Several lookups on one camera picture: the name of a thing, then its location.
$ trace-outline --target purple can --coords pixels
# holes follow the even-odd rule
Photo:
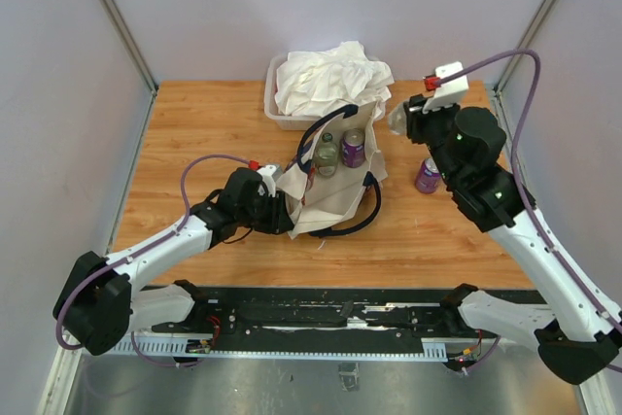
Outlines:
[[[440,181],[440,172],[432,158],[428,157],[421,163],[421,168],[415,178],[415,187],[421,193],[430,194],[438,189]]]
[[[341,139],[343,165],[353,169],[365,162],[365,134],[361,130],[348,130]]]

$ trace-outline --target wooden tabletop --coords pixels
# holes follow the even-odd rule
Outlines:
[[[398,102],[423,92],[420,82],[391,86]],[[263,113],[263,82],[165,82],[145,136],[142,154],[115,249],[124,249],[173,224],[183,214],[179,179],[193,159],[225,153],[276,162],[292,159],[302,132],[281,130]],[[488,106],[481,83],[463,104]],[[453,288],[463,282],[486,288],[531,288],[518,265],[458,211],[445,190],[420,194],[413,186],[424,146],[375,125],[389,178],[382,210],[358,234],[322,240],[253,233],[235,245],[187,259],[155,280],[188,279],[196,285]],[[236,163],[206,160],[188,176],[190,203],[225,185]],[[356,219],[372,209],[366,196]]]

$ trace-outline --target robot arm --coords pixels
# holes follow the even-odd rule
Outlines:
[[[62,325],[93,355],[107,352],[129,331],[195,318],[199,304],[192,284],[178,281],[164,289],[143,288],[178,262],[226,241],[238,227],[271,234],[291,230],[284,194],[276,190],[281,174],[276,165],[257,172],[239,168],[224,189],[151,238],[107,258],[94,252],[82,255],[56,302],[54,317],[58,319],[64,308]],[[73,302],[68,300],[85,282]]]
[[[435,89],[437,78],[460,70],[459,62],[438,67],[436,76],[426,78],[428,90]],[[559,243],[528,194],[555,249],[588,292],[598,297],[604,313],[538,235],[514,178],[497,164],[506,139],[497,119],[488,109],[461,109],[458,104],[468,89],[463,78],[442,85],[433,97],[412,96],[392,112],[389,124],[395,133],[428,147],[458,209],[512,255],[552,313],[493,298],[470,285],[459,286],[441,305],[470,328],[485,329],[537,350],[555,374],[579,384],[618,355],[622,335],[611,321],[620,322],[620,307],[597,289]]]

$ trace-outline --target black bag handle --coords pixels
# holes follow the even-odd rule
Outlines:
[[[380,212],[380,206],[382,204],[382,196],[380,195],[380,184],[378,184],[378,181],[371,172],[367,172],[363,180],[363,186],[373,186],[373,190],[376,192],[376,207],[373,208],[373,211],[369,216],[367,216],[367,219],[348,228],[341,228],[339,230],[335,230],[332,227],[327,227],[321,230],[314,230],[313,232],[309,232],[309,235],[311,235],[312,237],[340,237],[343,235],[349,235],[351,233],[358,232],[362,228],[370,225],[373,220],[376,219],[376,216],[378,216],[378,213]]]
[[[295,152],[295,161],[300,167],[300,170],[305,174],[309,173],[311,170],[311,159],[307,160],[304,164],[302,163],[302,156],[304,155],[304,146],[309,138],[315,133],[322,125],[326,122],[331,121],[339,114],[343,114],[344,119],[348,119],[349,117],[354,116],[359,111],[359,106],[356,104],[346,104],[343,107],[340,107],[336,111],[332,111],[330,114],[323,116],[321,119],[313,123],[307,131],[302,135],[302,139],[300,140],[300,144],[298,145],[298,149]]]

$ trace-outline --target metal floor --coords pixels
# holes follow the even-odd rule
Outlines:
[[[469,377],[441,363],[400,362],[362,362],[359,375],[359,389],[345,392],[338,362],[208,359],[197,368],[175,369],[136,357],[85,357],[65,414],[582,413],[574,387],[517,346],[499,348]],[[102,397],[127,390],[121,397]]]

